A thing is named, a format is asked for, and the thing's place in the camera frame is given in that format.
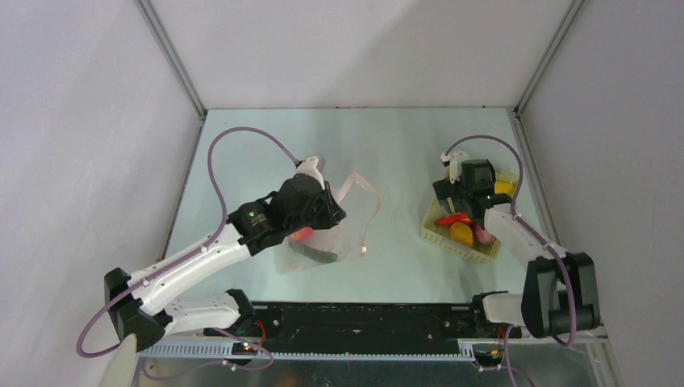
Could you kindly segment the yellow bell pepper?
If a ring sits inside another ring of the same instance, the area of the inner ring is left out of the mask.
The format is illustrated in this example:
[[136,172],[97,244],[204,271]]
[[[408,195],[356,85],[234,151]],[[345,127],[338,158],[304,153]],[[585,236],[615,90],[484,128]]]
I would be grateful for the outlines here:
[[515,184],[509,181],[496,181],[494,183],[494,193],[495,194],[506,194],[509,197],[513,197],[516,191]]

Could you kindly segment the red chili pepper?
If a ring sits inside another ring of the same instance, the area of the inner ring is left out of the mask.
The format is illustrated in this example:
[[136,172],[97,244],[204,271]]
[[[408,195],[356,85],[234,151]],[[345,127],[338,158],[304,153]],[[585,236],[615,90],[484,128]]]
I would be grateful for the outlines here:
[[451,226],[454,223],[464,223],[467,226],[470,226],[473,221],[469,218],[467,214],[464,213],[456,213],[456,214],[451,214],[448,216],[443,216],[441,218],[436,219],[433,224],[435,226]]

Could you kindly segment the orange mango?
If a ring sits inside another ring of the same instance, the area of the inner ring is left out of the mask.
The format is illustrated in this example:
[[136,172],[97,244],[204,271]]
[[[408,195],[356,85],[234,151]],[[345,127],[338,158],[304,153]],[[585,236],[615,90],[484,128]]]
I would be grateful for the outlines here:
[[463,222],[455,222],[448,228],[448,237],[455,243],[459,243],[467,248],[474,245],[474,235],[471,227]]

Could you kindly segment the clear zip top bag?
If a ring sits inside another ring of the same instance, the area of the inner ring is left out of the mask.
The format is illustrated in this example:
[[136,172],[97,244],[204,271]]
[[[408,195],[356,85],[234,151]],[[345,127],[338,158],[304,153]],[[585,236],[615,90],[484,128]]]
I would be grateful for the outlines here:
[[[319,250],[336,253],[338,260],[331,264],[366,255],[366,235],[382,206],[378,190],[357,171],[352,172],[338,187],[334,199],[347,213],[346,219],[330,230],[314,230],[309,239],[301,242]],[[328,265],[293,252],[289,247],[290,243],[297,242],[287,237],[283,245],[276,249],[274,263],[277,273],[288,274]]]

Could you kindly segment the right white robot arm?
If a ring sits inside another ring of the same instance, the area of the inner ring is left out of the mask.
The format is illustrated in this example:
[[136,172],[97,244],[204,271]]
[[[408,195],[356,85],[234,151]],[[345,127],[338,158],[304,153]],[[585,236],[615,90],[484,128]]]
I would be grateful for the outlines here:
[[475,297],[480,308],[469,315],[472,332],[493,335],[502,325],[525,328],[536,338],[571,344],[579,331],[601,323],[594,261],[547,239],[518,212],[514,199],[496,193],[496,172],[488,160],[460,156],[444,160],[447,176],[433,182],[439,204],[466,214],[499,241],[525,269],[520,294],[497,291]]

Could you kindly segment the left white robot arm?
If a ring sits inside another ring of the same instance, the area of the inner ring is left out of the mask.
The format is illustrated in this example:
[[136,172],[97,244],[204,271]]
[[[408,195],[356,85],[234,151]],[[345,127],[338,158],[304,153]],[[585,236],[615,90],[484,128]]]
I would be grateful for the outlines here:
[[347,216],[329,184],[298,174],[281,188],[231,212],[222,229],[184,252],[134,273],[121,268],[104,277],[108,314],[119,339],[134,335],[141,352],[165,336],[221,328],[246,335],[255,309],[244,291],[228,289],[211,300],[179,297],[218,271],[281,244],[304,228],[338,226]]

